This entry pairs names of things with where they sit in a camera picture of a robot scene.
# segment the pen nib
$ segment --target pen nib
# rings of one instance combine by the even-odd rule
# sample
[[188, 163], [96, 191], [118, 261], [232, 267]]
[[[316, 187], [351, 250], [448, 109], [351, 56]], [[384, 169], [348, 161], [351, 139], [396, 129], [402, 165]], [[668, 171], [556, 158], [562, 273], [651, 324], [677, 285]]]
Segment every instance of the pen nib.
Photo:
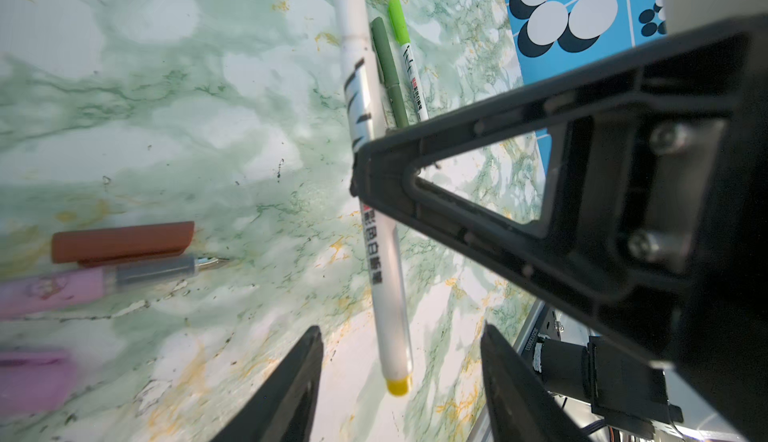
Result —
[[197, 259], [197, 268], [203, 270], [213, 270], [215, 268], [222, 268], [224, 265], [231, 262], [228, 258], [218, 257], [203, 257]]

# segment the lime green marker cap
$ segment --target lime green marker cap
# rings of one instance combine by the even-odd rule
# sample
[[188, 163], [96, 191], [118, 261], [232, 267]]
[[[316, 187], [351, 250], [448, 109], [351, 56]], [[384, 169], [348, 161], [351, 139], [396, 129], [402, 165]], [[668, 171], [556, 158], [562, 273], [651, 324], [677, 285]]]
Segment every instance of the lime green marker cap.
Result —
[[408, 36], [408, 27], [406, 27], [406, 16], [402, 14], [402, 5], [400, 0], [389, 0], [389, 20], [395, 29], [395, 40], [400, 45], [411, 42]]

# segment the white marker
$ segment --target white marker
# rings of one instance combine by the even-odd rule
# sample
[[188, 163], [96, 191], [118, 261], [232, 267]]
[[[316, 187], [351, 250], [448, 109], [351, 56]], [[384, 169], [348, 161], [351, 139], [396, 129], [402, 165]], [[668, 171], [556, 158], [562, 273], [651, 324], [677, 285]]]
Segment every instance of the white marker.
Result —
[[[386, 132], [376, 55], [371, 49], [366, 0], [333, 0], [333, 4], [342, 36], [341, 73], [352, 151], [357, 152], [365, 143], [383, 137]], [[397, 225], [393, 219], [363, 203], [360, 203], [360, 215], [382, 372], [389, 392], [405, 395], [411, 385], [413, 359]]]
[[389, 0], [389, 20], [395, 29], [395, 39], [400, 44], [400, 56], [406, 76], [408, 77], [408, 85], [411, 87], [413, 103], [416, 105], [418, 121], [426, 121], [429, 119], [429, 114], [424, 103], [422, 80], [418, 77], [418, 68], [416, 67], [416, 60], [413, 58], [413, 50], [411, 49], [411, 37], [408, 35], [406, 16], [402, 13], [400, 0]]

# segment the green marble surface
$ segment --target green marble surface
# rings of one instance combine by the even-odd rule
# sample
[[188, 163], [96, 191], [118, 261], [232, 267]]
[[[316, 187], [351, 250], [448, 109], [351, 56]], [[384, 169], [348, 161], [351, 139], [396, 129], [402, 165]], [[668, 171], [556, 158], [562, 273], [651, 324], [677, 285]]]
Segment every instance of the green marble surface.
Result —
[[[522, 83], [504, 0], [403, 3], [430, 115]], [[312, 324], [313, 442], [466, 438], [482, 324], [514, 338], [533, 299], [401, 227], [414, 389], [386, 393], [331, 0], [0, 0], [0, 27], [0, 278], [69, 268], [50, 262], [57, 231], [168, 221], [236, 260], [0, 322], [5, 350], [78, 364], [63, 408], [2, 420], [0, 439], [208, 440]], [[524, 221], [543, 182], [531, 140], [427, 175]]]

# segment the dark green pen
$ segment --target dark green pen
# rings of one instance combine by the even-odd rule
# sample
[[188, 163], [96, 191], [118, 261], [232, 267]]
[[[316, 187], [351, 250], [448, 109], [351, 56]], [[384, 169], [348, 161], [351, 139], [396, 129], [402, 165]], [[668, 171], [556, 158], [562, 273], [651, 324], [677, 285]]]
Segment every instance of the dark green pen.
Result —
[[395, 59], [392, 57], [392, 50], [389, 48], [389, 37], [387, 37], [386, 27], [381, 17], [376, 17], [371, 22], [371, 33], [373, 34], [373, 45], [376, 47], [376, 54], [379, 56], [379, 64], [384, 75], [384, 87], [389, 96], [389, 103], [392, 104], [392, 111], [395, 113], [395, 125], [397, 125], [398, 129], [404, 129], [408, 126], [406, 103], [402, 100]]

